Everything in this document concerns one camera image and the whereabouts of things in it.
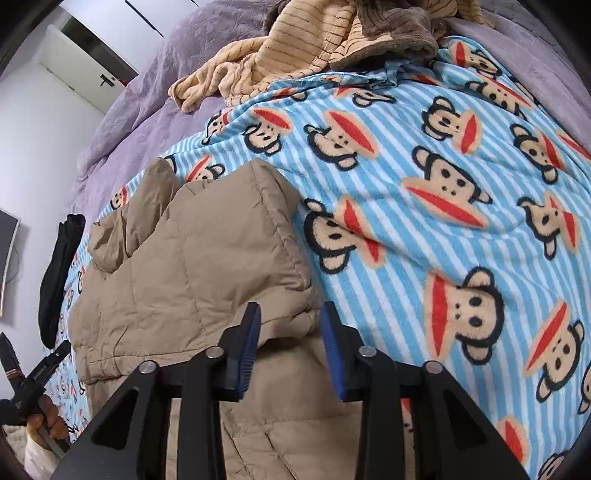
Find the person's left hand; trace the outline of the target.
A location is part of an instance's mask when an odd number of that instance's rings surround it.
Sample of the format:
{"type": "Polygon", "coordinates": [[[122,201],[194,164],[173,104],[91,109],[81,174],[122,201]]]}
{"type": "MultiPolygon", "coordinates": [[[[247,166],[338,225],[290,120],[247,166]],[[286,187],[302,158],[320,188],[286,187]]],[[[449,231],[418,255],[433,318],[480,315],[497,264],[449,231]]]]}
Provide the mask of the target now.
{"type": "Polygon", "coordinates": [[[42,414],[36,413],[28,417],[27,434],[39,446],[48,449],[49,446],[40,435],[40,429],[43,426],[47,427],[49,436],[54,440],[66,440],[69,437],[69,430],[63,418],[59,415],[57,406],[48,396],[41,396],[38,406],[42,414]]]}

